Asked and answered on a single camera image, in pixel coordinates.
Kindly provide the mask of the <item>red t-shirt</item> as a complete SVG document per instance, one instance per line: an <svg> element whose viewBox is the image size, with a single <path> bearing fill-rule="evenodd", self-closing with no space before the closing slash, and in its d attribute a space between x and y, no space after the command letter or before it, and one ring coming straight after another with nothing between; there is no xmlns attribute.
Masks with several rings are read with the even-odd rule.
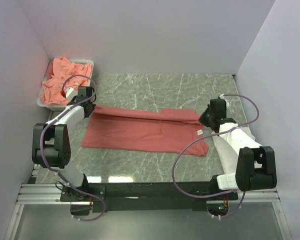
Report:
<svg viewBox="0 0 300 240"><path fill-rule="evenodd" d="M90 116L84 148L180 153L205 156L204 140L186 146L203 135L204 125L194 109L162 108L147 111L97 105Z"/></svg>

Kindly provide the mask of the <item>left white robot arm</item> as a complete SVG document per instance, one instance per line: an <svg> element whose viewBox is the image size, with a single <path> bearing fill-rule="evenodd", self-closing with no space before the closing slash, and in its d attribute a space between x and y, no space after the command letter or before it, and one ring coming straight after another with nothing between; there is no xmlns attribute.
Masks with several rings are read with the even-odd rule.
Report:
<svg viewBox="0 0 300 240"><path fill-rule="evenodd" d="M66 183L66 189L72 189L72 195L78 201L89 197L90 188L87 177L71 163L69 131L77 122L91 115L96 106L93 103L95 98L93 87L79 87L77 95L60 114L33 127L33 163L57 174Z"/></svg>

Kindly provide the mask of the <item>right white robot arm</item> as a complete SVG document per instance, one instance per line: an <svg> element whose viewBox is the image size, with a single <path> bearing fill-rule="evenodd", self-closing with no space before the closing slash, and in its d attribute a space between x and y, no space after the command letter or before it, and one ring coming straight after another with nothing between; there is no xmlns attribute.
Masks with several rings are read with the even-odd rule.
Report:
<svg viewBox="0 0 300 240"><path fill-rule="evenodd" d="M242 192L274 189L277 186L275 151L250 137L243 127L227 116L227 102L211 99L199 122L212 130L223 174L209 187L212 198L220 200L227 190Z"/></svg>

